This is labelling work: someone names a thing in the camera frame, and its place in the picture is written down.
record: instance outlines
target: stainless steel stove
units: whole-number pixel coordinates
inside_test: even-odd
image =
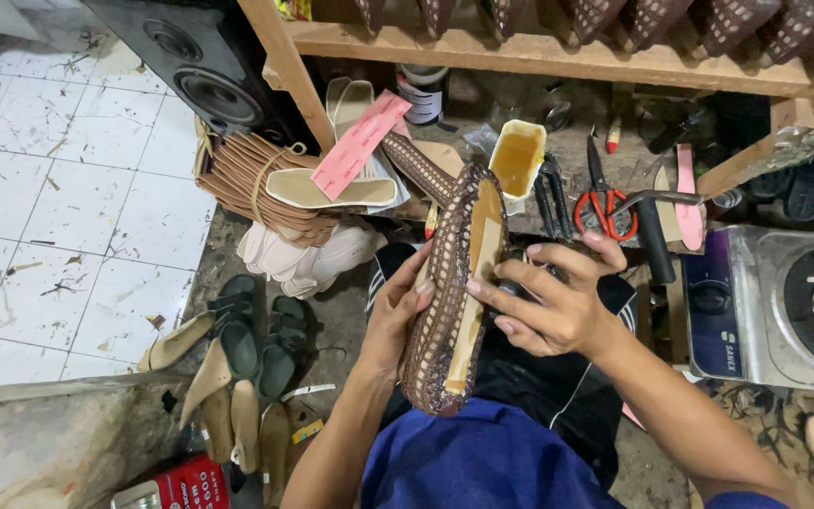
[[[814,389],[814,233],[727,226],[681,258],[693,374]]]

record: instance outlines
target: dark green sandal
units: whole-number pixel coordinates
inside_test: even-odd
[[[265,280],[250,274],[234,275],[206,307],[215,313],[210,337],[219,339],[232,376],[258,379],[268,329]]]
[[[243,312],[229,313],[219,331],[221,349],[228,358],[228,370],[239,380],[254,380],[262,368],[261,341],[253,336],[250,316]]]
[[[262,399],[278,401],[298,365],[306,357],[309,319],[306,304],[291,297],[277,297],[269,316],[269,336],[262,351],[259,391]]]

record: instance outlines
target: speaker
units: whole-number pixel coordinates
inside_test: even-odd
[[[220,134],[319,148],[288,92],[262,78],[260,40],[236,0],[82,0]]]

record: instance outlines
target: finger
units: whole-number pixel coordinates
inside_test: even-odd
[[[548,313],[544,307],[527,303],[520,297],[514,297],[481,279],[468,280],[467,292],[481,303],[488,304],[503,314],[520,319],[535,329],[543,330],[548,326]]]
[[[394,311],[391,313],[391,321],[399,327],[409,323],[416,313],[429,307],[432,295],[435,295],[435,283],[427,279],[401,297],[401,302],[394,307]]]
[[[431,252],[432,242],[427,242],[419,251],[414,253],[410,258],[407,258],[404,263],[401,263],[401,267],[385,284],[404,288],[413,286],[413,282],[416,281],[417,272],[420,272],[420,268],[423,267],[426,258],[429,258],[429,253]]]
[[[507,260],[495,267],[495,274],[502,279],[509,279],[534,294],[542,297],[549,303],[559,303],[567,295],[567,286],[554,278],[542,267],[520,260]]]
[[[501,329],[507,340],[517,348],[522,348],[537,357],[554,355],[545,339],[523,321],[502,314],[495,318],[495,325]]]
[[[620,272],[627,268],[627,257],[620,249],[618,241],[596,232],[586,232],[582,243],[599,254],[602,275]]]
[[[551,263],[567,273],[567,283],[576,290],[591,285],[602,275],[599,262],[570,247],[559,244],[534,244],[526,248],[526,254],[537,262]]]

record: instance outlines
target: person's right hand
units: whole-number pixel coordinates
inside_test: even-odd
[[[624,270],[627,259],[611,238],[586,232],[582,240],[600,255],[600,260],[558,244],[526,248],[532,260],[552,263],[566,272],[566,283],[544,268],[519,260],[495,267],[495,275],[523,284],[539,296],[541,304],[514,297],[480,279],[467,282],[470,295],[503,312],[495,318],[495,324],[514,346],[537,357],[576,351],[591,360],[611,343],[620,321],[602,305],[595,287],[603,275]]]

